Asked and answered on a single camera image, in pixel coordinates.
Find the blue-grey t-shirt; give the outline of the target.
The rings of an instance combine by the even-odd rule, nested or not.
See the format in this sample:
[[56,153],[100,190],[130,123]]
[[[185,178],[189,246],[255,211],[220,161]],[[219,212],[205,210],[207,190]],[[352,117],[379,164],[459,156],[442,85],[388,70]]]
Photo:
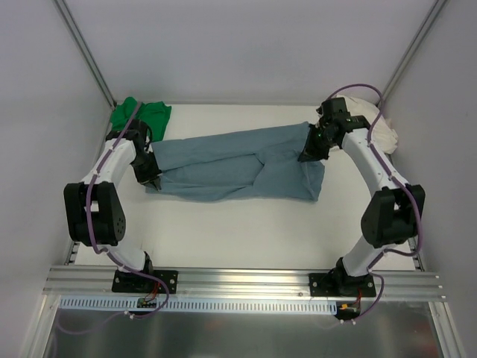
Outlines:
[[155,142],[159,191],[187,201],[290,198],[316,202],[325,167],[298,160],[306,122]]

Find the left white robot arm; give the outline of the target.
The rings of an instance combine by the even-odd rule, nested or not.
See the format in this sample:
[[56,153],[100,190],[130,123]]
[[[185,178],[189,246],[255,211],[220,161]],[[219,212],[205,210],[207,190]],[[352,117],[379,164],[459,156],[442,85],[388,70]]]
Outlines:
[[69,235],[74,242],[107,255],[119,271],[128,272],[129,283],[139,292],[155,282],[149,255],[125,242],[126,217],[117,186],[131,167],[137,182],[160,188],[157,160],[151,148],[152,130],[134,119],[121,131],[110,131],[105,148],[93,169],[78,183],[63,190]]

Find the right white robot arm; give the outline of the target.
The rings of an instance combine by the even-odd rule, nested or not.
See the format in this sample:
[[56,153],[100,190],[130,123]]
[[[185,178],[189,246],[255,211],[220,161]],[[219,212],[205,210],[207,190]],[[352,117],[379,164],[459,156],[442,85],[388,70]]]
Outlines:
[[422,232],[425,191],[411,185],[372,142],[370,123],[352,116],[344,98],[329,98],[317,110],[320,119],[309,128],[301,163],[326,160],[339,147],[354,162],[367,184],[370,203],[361,217],[361,237],[326,274],[310,274],[314,297],[375,296],[371,269],[386,253]]

